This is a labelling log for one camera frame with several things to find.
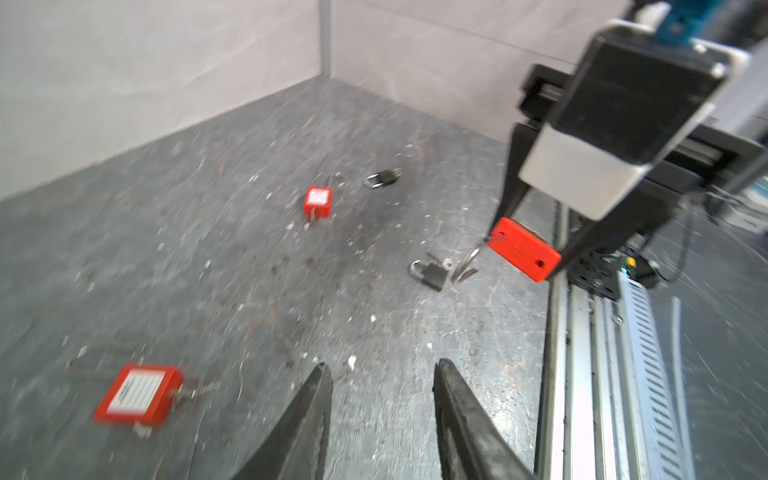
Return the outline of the red long-shackle padlock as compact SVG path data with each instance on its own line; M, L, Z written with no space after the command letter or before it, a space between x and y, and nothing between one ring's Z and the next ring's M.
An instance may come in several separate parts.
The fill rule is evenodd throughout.
M473 260L489 248L536 283L546 280L561 261L560 252L535 232L507 217L501 218L488 237L481 240L454 270L451 280L458 281Z

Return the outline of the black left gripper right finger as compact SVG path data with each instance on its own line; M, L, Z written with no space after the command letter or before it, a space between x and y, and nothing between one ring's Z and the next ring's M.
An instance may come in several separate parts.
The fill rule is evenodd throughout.
M444 479L532 479L505 442L455 364L440 359L433 394Z

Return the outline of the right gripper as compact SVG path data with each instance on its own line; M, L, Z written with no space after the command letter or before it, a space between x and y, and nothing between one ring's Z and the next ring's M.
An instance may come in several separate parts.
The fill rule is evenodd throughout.
M569 207L615 207L602 220L587 222L568 237L548 280L585 253L617 248L637 231L658 229L671 219L681 194L699 188L734 194L767 174L766 147L705 124L662 160L639 167L559 133L547 116L569 78L565 72L535 64L523 81L518 109L528 124L517 123L512 130L502 196L488 229L491 236L502 218L515 214L530 186ZM668 191L637 191L645 183Z

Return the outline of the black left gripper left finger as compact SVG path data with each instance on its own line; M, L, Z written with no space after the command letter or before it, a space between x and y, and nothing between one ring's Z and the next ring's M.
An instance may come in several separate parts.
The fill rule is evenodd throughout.
M321 479L331 427L333 380L317 364L236 479Z

